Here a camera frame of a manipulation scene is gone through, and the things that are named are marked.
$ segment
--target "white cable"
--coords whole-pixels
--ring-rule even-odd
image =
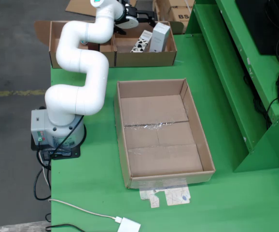
[[[66,205],[71,206],[71,207],[73,207],[73,208],[75,208],[75,209],[82,210],[82,211],[84,211],[84,212],[86,212],[86,213],[93,214],[93,215],[100,216],[100,217],[111,218],[111,219],[113,219],[113,220],[116,221],[116,218],[115,218],[115,217],[108,216],[108,215],[103,215],[103,214],[97,214],[97,213],[94,213],[94,212],[91,212],[91,211],[82,209],[82,208],[80,208],[80,207],[74,206],[74,205],[72,205],[72,204],[69,204],[69,203],[66,203],[66,202],[63,202],[63,201],[60,201],[60,200],[48,199],[48,201],[49,201],[49,202],[54,201],[54,202],[59,202],[59,203],[62,203],[62,204],[66,204]]]
[[[44,164],[44,163],[43,163],[43,160],[41,159],[41,154],[40,154],[40,153],[41,153],[41,151],[39,151],[39,158],[40,158],[40,161],[41,161],[42,164]],[[46,175],[45,175],[45,170],[44,170],[44,167],[43,167],[43,166],[42,166],[42,169],[43,169],[44,179],[45,179],[47,185],[49,186],[48,181],[47,181],[47,178],[46,178]]]

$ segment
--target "cardboard box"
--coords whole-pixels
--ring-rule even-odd
[[[210,180],[215,167],[185,79],[118,82],[114,109],[127,188]]]
[[[190,12],[187,8],[171,8],[167,19],[168,21],[189,22]]]
[[[137,0],[130,0],[130,4],[135,6]],[[90,0],[70,0],[66,11],[82,15],[96,16],[97,10],[90,4]]]
[[[152,32],[153,28],[148,23],[139,23],[136,28],[125,29],[126,35],[114,34],[116,67],[172,66],[174,64],[177,48],[172,31],[168,36],[164,52],[130,52],[144,30]]]
[[[187,0],[189,8],[184,0],[156,0],[155,10],[159,21],[169,21],[174,35],[184,34],[195,0]]]
[[[49,56],[54,69],[60,69],[56,60],[56,50],[62,28],[67,22],[68,21],[36,21],[34,23],[38,39],[49,47]],[[115,66],[115,46],[113,37],[104,44],[88,43],[88,45],[83,45],[79,43],[79,48],[100,51],[109,60],[110,67]]]

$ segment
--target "packing tape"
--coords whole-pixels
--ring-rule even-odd
[[[188,10],[189,10],[189,12],[190,12],[190,14],[191,14],[191,8],[190,8],[190,6],[189,6],[189,4],[188,4],[188,1],[187,1],[187,0],[184,0],[184,2],[187,4]]]

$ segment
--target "black monitor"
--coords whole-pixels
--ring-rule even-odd
[[[259,53],[274,55],[279,40],[279,0],[236,0],[236,3]]]

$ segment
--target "green table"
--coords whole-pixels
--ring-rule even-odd
[[[202,34],[177,35],[173,67],[112,68],[105,104],[94,116],[84,117],[87,138],[78,159],[52,163],[52,198],[84,209],[127,217],[142,232],[269,232],[279,231],[279,169],[234,173],[247,147],[228,103]],[[51,70],[52,85],[82,86],[85,75]],[[186,78],[203,124],[216,173],[203,184],[190,185],[191,202],[167,206],[163,192],[159,208],[150,208],[137,189],[126,189],[121,173],[114,121],[113,97],[118,80]],[[117,231],[119,224],[56,202],[52,224],[71,223],[85,231]],[[75,231],[70,228],[53,232]]]

